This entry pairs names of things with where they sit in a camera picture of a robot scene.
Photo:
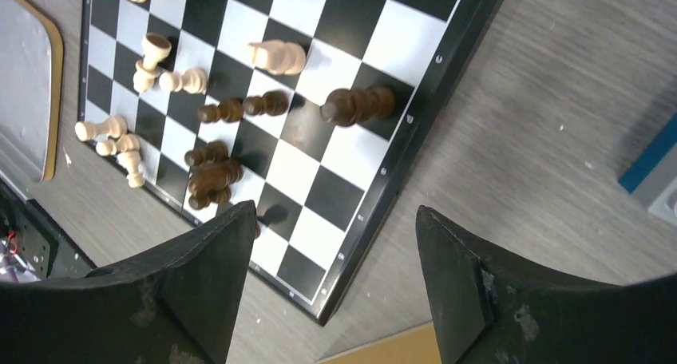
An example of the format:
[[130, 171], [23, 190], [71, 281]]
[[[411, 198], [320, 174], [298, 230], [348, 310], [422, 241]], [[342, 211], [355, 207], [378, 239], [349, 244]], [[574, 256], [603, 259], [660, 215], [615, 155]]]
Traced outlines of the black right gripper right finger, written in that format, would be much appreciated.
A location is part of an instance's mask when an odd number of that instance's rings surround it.
[[614, 285], [554, 270], [420, 206], [415, 234], [444, 363], [673, 363], [676, 276]]

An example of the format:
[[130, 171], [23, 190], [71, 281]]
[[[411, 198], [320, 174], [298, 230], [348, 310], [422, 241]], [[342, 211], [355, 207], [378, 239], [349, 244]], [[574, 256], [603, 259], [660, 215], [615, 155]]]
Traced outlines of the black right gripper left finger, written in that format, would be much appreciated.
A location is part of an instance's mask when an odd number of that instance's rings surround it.
[[2, 362], [226, 362], [255, 226], [246, 200], [84, 277], [2, 283]]

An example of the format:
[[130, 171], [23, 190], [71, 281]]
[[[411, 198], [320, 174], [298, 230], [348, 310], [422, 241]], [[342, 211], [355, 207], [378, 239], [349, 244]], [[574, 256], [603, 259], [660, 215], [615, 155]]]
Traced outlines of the dark chess piece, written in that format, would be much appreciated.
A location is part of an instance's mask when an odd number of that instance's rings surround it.
[[395, 105], [395, 94], [385, 86], [336, 89], [319, 107], [319, 115], [326, 122], [349, 127], [365, 121], [386, 119], [393, 113]]

